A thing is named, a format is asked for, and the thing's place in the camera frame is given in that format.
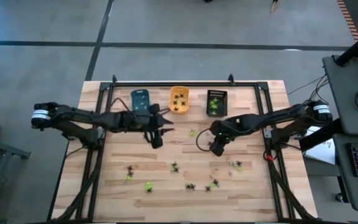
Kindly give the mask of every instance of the gray desk surface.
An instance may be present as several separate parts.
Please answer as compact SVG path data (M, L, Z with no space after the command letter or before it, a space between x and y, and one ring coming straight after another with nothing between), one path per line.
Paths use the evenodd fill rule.
M303 157L308 175L317 175L324 177L339 177L339 168L337 165L328 164L326 162L317 161Z
M358 135L358 108L354 104L358 91L358 58L352 59L346 67L336 65L332 57L323 58L323 64L343 130L346 134Z
M339 162L339 171L344 181L349 202L355 210L358 210L358 177L353 174L348 149L345 146L347 143L358 143L358 136L335 134L333 139Z

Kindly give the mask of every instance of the small plastic toy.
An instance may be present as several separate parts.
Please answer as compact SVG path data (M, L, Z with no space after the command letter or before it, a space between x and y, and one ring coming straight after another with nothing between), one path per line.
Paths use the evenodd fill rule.
M229 166L236 168L238 172L244 171L244 168L242 168L242 162L240 161L236 161L236 162L230 161Z
M176 162L171 164L171 172L179 173L179 167L178 167L178 164Z
M186 190L196 190L196 185L194 185L194 184L186 184Z
M127 167L128 173L127 173L127 177L125 178L125 182L131 181L132 177L134 175L134 168L132 166L128 166Z
M197 135L197 132L195 130L191 129L189 135L190 135L190 137L195 137Z
M146 191L146 193L152 193L153 192L153 184L151 182L146 183L145 191Z
M219 187L219 181L216 180L216 179L214 179L214 181L212 182L212 184L213 184L214 186Z

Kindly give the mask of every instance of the black table leg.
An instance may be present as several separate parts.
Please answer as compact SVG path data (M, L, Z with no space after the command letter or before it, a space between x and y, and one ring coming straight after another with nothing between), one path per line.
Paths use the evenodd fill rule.
M332 123L322 127L320 130L314 132L313 134L299 140L302 151L311 149L312 147L317 146L318 144L325 142L333 137L333 134L343 133L341 120L338 118Z

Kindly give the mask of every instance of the black floor stripe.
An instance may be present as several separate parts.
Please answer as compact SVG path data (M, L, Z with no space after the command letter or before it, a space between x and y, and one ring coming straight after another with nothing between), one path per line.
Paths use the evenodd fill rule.
M319 50L344 51L350 46L299 46L299 45L247 45L247 44L163 44L163 43L102 43L102 47L122 47L140 49L231 49L231 50Z
M10 40L0 40L0 45L11 45L11 46L57 46L57 47L94 47L96 45L96 42L10 41Z
M114 0L109 0L109 2L107 3L107 7L106 7L106 10L104 12L102 24L100 26L98 38L96 40L96 46L93 49L91 61L90 61L89 66L88 66L88 70L86 71L85 81L91 81L92 80L94 68L96 66L96 61L98 60L98 56L99 56L100 47L101 47L101 44L102 44L102 41L103 41L104 33L106 33L107 24L109 22L110 12L111 12L111 8L112 8L112 2L114 2Z

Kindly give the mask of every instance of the white paper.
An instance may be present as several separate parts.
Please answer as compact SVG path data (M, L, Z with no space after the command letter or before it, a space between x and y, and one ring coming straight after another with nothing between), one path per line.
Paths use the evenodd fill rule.
M312 126L307 132L307 136L319 130L319 127ZM327 162L335 165L335 145L333 139L327 140L306 151L306 157L316 159L318 161Z

